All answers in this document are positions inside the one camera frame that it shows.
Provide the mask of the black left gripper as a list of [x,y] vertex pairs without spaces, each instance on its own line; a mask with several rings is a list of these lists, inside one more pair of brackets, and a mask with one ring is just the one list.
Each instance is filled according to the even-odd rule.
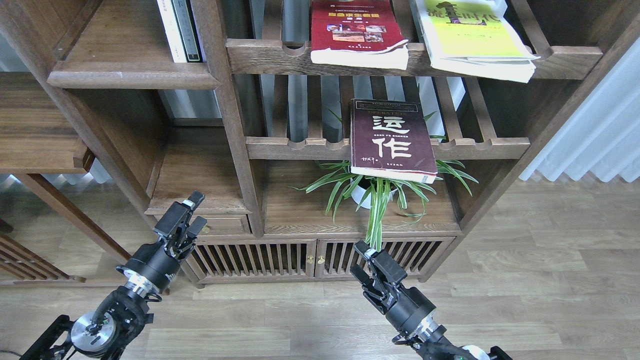
[[142,244],[126,264],[116,266],[127,278],[126,289],[137,295],[159,295],[169,287],[207,225],[207,220],[201,216],[188,225],[205,198],[205,194],[194,191],[182,202],[172,203],[153,228],[158,240]]

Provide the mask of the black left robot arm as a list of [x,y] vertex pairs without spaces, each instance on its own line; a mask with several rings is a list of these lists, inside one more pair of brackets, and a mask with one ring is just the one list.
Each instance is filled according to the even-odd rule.
[[194,250],[207,221],[200,216],[192,219],[192,214],[204,199],[204,194],[194,191],[184,201],[172,203],[153,229],[157,241],[142,244],[126,264],[116,267],[126,276],[126,284],[75,321],[58,316],[25,351],[23,360],[61,360],[75,353],[118,360],[144,326],[153,323],[149,303],[162,301],[162,292]]

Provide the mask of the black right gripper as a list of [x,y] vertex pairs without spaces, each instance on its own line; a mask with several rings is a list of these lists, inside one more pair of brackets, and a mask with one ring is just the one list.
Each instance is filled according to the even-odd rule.
[[350,267],[350,273],[361,284],[364,297],[398,332],[391,342],[441,341],[441,326],[434,321],[435,305],[416,287],[402,285],[408,274],[389,253],[375,251],[362,240],[355,243],[354,251],[366,260],[371,276],[359,265]]

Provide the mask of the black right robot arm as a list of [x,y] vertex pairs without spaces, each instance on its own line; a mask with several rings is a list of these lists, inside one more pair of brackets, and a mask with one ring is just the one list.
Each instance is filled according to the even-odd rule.
[[509,360],[498,346],[489,352],[475,345],[455,346],[445,337],[446,328],[434,321],[435,305],[416,287],[406,288],[407,272],[384,250],[375,251],[364,241],[354,246],[368,262],[372,275],[358,264],[350,273],[361,283],[363,295],[398,331],[391,341],[409,346],[423,360]]

